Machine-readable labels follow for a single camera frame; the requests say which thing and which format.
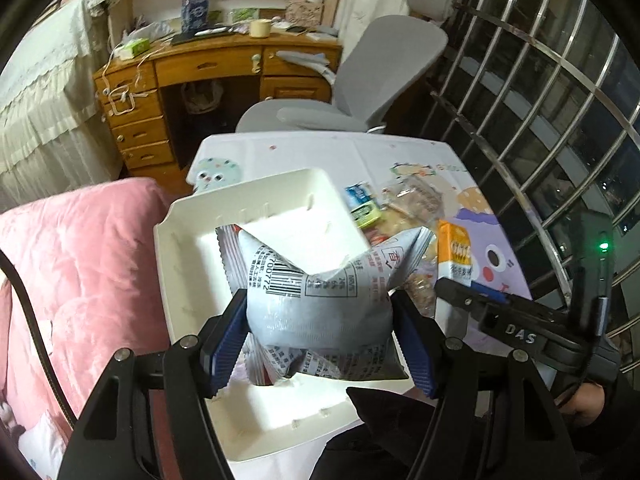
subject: desk drawer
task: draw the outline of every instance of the desk drawer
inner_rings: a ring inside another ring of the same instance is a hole
[[[130,110],[122,115],[113,115],[111,104],[104,104],[105,115],[107,116],[107,120],[109,121],[109,126],[111,128],[162,115],[162,108],[160,107],[157,90],[153,90],[146,97],[135,97],[134,100],[136,106],[133,109],[131,109],[131,101],[128,98],[124,102],[121,102],[120,100],[114,102],[117,111],[123,112],[125,110]]]
[[[164,118],[156,117],[114,128],[111,133],[120,151],[167,140]]]
[[[153,63],[150,61],[140,65],[140,78],[138,79],[138,85],[134,86],[136,80],[137,69],[136,66],[130,66],[129,68],[123,68],[117,72],[110,73],[106,76],[109,81],[109,88],[111,90],[118,86],[129,85],[130,89],[134,92],[143,92],[146,90],[153,90],[158,88],[158,82],[156,81],[156,72],[154,71]],[[104,81],[101,77],[95,80],[95,87],[98,90],[100,101],[103,103],[108,102],[107,96],[103,93],[105,88]]]
[[[124,150],[122,157],[130,170],[174,161],[174,154],[171,152],[168,140]]]
[[[261,56],[261,53],[260,46],[244,46],[203,50],[159,59],[156,61],[158,84],[169,86],[201,79],[258,74],[260,60],[258,72],[254,72],[252,57]]]
[[[328,103],[331,86],[320,77],[263,77],[260,100],[266,99],[315,99]]]
[[[334,49],[319,47],[286,47],[286,46],[269,46],[264,49],[264,75],[315,75],[319,76],[318,72],[311,70],[300,65],[288,63],[283,59],[276,56],[276,52],[279,50],[289,50],[291,52],[304,52],[305,54],[324,54],[329,60],[329,68],[336,71],[338,67],[338,51]]]

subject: orange juice box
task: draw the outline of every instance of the orange juice box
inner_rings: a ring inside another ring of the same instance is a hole
[[[444,220],[438,222],[438,278],[471,285],[471,241],[466,229]],[[446,337],[464,338],[469,313],[436,300],[435,320]]]

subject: tissue box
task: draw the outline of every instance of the tissue box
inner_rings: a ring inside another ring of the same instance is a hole
[[[119,60],[133,59],[150,48],[148,38],[139,38],[138,40],[129,41],[129,43],[118,47],[114,55]]]
[[[301,27],[320,25],[324,4],[310,2],[290,2],[285,10],[285,20]]]

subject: bed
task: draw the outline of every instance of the bed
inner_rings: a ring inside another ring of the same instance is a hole
[[[171,200],[154,180],[128,178],[0,215],[0,247],[24,281],[76,416],[118,348],[146,353],[169,345],[153,226]],[[1,274],[0,393],[27,432],[47,412],[63,437],[70,435],[20,303]]]
[[[64,0],[25,35],[0,75],[0,212],[117,178],[122,160],[95,101],[106,18]]]

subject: black strap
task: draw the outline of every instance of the black strap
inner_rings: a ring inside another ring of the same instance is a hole
[[[47,377],[47,381],[49,381],[49,386],[51,386],[53,394],[56,396],[56,400],[60,405],[62,413],[65,415],[65,418],[71,428],[73,428],[78,420],[71,409],[71,405],[69,405],[69,401],[66,400],[65,394],[60,386],[60,382],[58,381],[58,377],[51,365],[51,360],[49,359],[47,349],[44,346],[42,334],[38,328],[38,321],[36,320],[36,315],[33,312],[33,306],[31,305],[31,300],[27,294],[27,289],[24,287],[20,274],[15,270],[14,264],[11,263],[2,250],[0,250],[0,270],[4,272],[4,275],[9,280],[9,283],[11,283],[16,295],[18,296],[18,300],[20,301],[20,305],[24,312],[24,317],[27,320],[29,332],[31,332],[31,339],[33,339],[33,344],[36,347],[40,364],[42,364],[42,368],[44,369],[44,374]]]

